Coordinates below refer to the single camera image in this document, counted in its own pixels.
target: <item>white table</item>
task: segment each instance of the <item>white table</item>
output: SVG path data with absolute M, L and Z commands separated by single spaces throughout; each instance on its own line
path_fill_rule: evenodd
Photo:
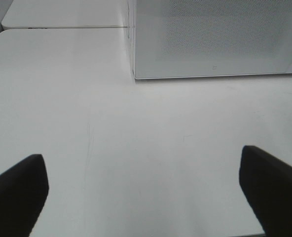
M 0 35 L 0 173 L 49 176 L 33 237 L 261 233 L 245 144 L 292 165 L 292 76 L 134 81 L 123 29 Z
M 2 26 L 20 28 L 123 27 L 126 0 L 14 0 Z

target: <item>scratch mark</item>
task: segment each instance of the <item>scratch mark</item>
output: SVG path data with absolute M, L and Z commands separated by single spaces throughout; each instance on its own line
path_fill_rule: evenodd
M 233 87 L 233 86 L 230 86 L 230 85 L 229 85 L 227 88 L 228 88 L 228 89 L 230 89 L 230 90 L 236 90 L 236 88 L 235 88 L 235 87 Z
M 185 141 L 186 138 L 188 137 L 193 137 L 193 135 L 186 135 L 186 136 L 183 136 L 183 142 Z
M 89 165 L 91 158 L 93 156 L 93 147 L 94 147 L 94 129 L 91 128 L 90 124 L 91 120 L 91 115 L 89 114 L 88 118 L 88 124 L 87 124 L 87 135 L 88 135 L 88 144 L 87 144 L 87 156 L 86 156 L 86 161 L 85 161 L 85 167 L 84 167 L 84 193 L 86 194 L 86 189 L 87 189 L 87 176 L 88 176 L 88 170 L 89 170 Z M 84 228 L 86 229 L 86 195 L 84 195 L 84 200 L 83 200 L 83 216 L 84 216 Z

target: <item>white tabletop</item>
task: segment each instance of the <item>white tabletop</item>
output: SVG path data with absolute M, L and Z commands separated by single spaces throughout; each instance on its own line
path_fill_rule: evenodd
M 125 0 L 14 0 L 4 29 L 123 27 Z
M 41 153 L 33 237 L 261 233 L 245 144 L 292 165 L 292 76 L 134 81 L 123 29 L 0 35 L 0 173 Z

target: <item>white perforated box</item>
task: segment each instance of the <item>white perforated box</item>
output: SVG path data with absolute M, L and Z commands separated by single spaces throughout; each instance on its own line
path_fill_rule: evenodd
M 292 0 L 129 0 L 136 79 L 292 73 Z

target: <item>perforated metal panel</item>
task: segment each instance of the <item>perforated metal panel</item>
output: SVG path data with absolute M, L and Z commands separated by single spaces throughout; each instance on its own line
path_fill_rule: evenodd
M 137 78 L 292 73 L 292 0 L 135 0 Z

